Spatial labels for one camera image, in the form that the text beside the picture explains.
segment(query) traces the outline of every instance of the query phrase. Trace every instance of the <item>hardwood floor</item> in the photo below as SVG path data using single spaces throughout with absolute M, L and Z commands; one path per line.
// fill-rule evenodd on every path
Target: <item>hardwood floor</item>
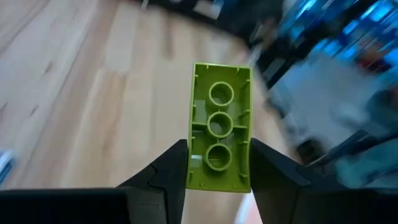
M 127 0 L 0 2 L 3 188 L 112 187 L 188 137 L 193 62 L 245 64 L 226 34 Z M 254 87 L 253 137 L 288 154 Z M 242 195 L 188 190 L 183 223 L 233 223 Z

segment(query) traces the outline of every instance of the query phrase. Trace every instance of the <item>wooden floor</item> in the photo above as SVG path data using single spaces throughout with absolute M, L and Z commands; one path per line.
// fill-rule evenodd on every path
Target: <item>wooden floor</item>
M 245 64 L 242 43 L 127 0 L 0 1 L 3 188 L 112 187 L 188 137 L 193 62 Z M 283 153 L 254 88 L 253 137 Z M 183 223 L 233 223 L 242 195 L 188 190 Z

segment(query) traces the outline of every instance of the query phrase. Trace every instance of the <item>plastic brick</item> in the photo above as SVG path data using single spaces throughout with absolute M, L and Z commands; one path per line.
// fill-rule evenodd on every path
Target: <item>plastic brick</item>
M 193 71 L 186 188 L 250 192 L 251 69 L 196 63 Z

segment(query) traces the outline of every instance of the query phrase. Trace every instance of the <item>round hole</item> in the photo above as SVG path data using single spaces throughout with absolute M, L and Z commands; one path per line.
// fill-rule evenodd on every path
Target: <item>round hole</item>
M 211 135 L 216 138 L 225 138 L 231 134 L 233 129 L 232 118 L 225 112 L 215 112 L 207 121 L 207 128 Z
M 227 106 L 234 98 L 234 90 L 226 82 L 216 82 L 210 87 L 210 100 L 217 106 Z
M 223 171 L 232 162 L 232 152 L 224 144 L 214 144 L 206 151 L 205 162 L 215 171 Z

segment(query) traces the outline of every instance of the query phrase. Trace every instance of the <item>blurry background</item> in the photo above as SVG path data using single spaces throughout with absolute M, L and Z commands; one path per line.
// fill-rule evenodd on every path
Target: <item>blurry background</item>
M 254 138 L 326 158 L 316 169 L 349 187 L 394 188 L 396 8 L 0 1 L 0 149 L 15 160 L 1 187 L 120 184 L 187 138 L 192 66 L 210 62 L 253 66 Z M 260 219 L 251 195 L 187 190 L 182 223 L 203 222 Z

